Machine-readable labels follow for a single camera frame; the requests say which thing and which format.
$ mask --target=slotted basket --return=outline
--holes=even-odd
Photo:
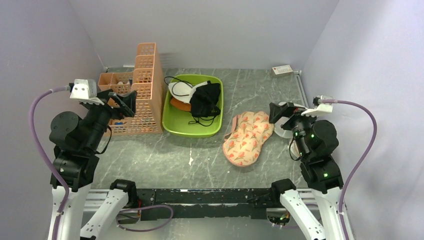
[[[102,73],[98,80],[101,91],[112,89],[117,94],[137,91],[135,116],[109,123],[113,135],[162,133],[162,109],[165,83],[156,43],[140,43],[133,72]],[[112,99],[108,104],[118,105]]]

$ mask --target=black drawstring bag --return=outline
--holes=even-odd
[[[219,83],[211,83],[198,87],[190,99],[190,112],[194,121],[190,121],[188,124],[200,124],[205,127],[212,125],[214,119],[221,114],[221,109],[217,107],[220,94],[221,85]],[[205,125],[199,122],[199,120],[212,122]]]

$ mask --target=peach plastic organizer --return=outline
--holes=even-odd
[[[111,120],[109,126],[113,135],[159,134],[164,131],[162,109],[166,86],[156,43],[140,43],[136,55],[133,72],[102,73],[98,80],[101,91],[112,89],[117,94],[137,91],[135,116]],[[112,99],[108,104],[118,106]]]

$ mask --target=orange floral pattern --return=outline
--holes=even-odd
[[[247,167],[258,160],[262,145],[274,131],[269,116],[263,112],[244,112],[238,117],[238,129],[223,144],[227,159],[239,167]]]

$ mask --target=orange object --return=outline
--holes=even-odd
[[[185,112],[190,112],[192,110],[192,105],[190,103],[184,103],[175,97],[171,98],[171,105],[176,107],[177,109]]]
[[[245,111],[234,117],[231,136],[222,145],[230,163],[247,167],[256,162],[262,145],[273,134],[274,125],[268,119],[269,116],[263,111]]]
[[[140,43],[137,46],[133,72],[102,73],[98,80],[101,91],[112,89],[117,94],[137,91],[135,116],[123,120],[111,120],[113,135],[162,133],[162,109],[165,100],[164,76],[156,43]],[[108,104],[118,105],[112,99]]]

